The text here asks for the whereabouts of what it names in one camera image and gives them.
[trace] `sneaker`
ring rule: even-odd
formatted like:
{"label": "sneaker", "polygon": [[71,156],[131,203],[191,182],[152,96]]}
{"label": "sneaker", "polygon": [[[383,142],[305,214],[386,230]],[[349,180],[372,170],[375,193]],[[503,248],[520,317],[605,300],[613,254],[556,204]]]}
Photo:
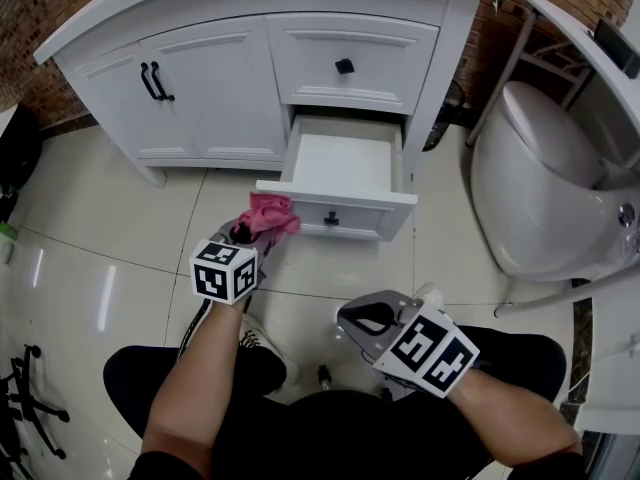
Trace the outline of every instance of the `sneaker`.
{"label": "sneaker", "polygon": [[273,352],[284,363],[287,370],[287,377],[281,387],[295,384],[298,379],[298,367],[269,342],[264,328],[255,318],[246,313],[242,315],[242,323],[240,324],[240,346],[247,348],[264,347]]}

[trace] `black pants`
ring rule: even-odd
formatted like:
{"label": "black pants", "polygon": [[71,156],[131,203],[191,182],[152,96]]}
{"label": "black pants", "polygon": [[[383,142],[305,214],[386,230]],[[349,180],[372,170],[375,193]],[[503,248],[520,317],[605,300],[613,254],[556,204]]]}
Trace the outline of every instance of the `black pants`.
{"label": "black pants", "polygon": [[[566,370],[562,348],[537,335],[461,327],[480,349],[482,369],[547,400],[558,394]],[[142,437],[151,403],[175,364],[177,349],[127,347],[104,368],[120,414]],[[318,393],[284,406],[263,398],[285,379],[284,364],[264,348],[238,350],[233,392],[213,450],[214,469],[240,467],[246,457],[266,470],[305,464],[322,474],[358,468],[380,474],[411,463],[427,478],[473,478],[492,461],[471,426],[448,401],[413,393],[385,403],[355,391]]]}

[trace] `toilet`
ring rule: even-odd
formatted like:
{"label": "toilet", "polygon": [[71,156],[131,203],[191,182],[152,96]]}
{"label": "toilet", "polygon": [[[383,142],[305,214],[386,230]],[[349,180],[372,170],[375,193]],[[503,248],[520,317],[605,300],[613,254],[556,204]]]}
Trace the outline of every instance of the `toilet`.
{"label": "toilet", "polygon": [[640,258],[640,176],[599,155],[539,90],[509,82],[475,146],[471,192],[510,276],[597,279]]}

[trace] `human arm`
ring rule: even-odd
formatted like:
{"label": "human arm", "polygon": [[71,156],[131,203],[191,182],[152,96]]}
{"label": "human arm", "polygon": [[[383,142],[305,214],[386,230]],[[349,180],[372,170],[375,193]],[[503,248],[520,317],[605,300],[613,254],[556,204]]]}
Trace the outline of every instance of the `human arm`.
{"label": "human arm", "polygon": [[471,369],[451,390],[449,400],[505,466],[562,452],[582,453],[578,434],[557,409],[527,389]]}
{"label": "human arm", "polygon": [[211,449],[231,397],[244,301],[213,303],[156,395],[142,453],[163,452],[210,476]]}

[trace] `pink rag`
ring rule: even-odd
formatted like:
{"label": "pink rag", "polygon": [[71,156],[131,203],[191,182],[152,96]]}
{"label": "pink rag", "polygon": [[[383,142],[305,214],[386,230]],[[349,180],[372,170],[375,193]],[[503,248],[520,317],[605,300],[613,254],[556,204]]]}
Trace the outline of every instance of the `pink rag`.
{"label": "pink rag", "polygon": [[249,209],[236,220],[234,231],[244,223],[254,238],[261,231],[276,229],[275,243],[284,232],[293,235],[300,231],[300,217],[293,213],[293,203],[287,196],[252,192]]}

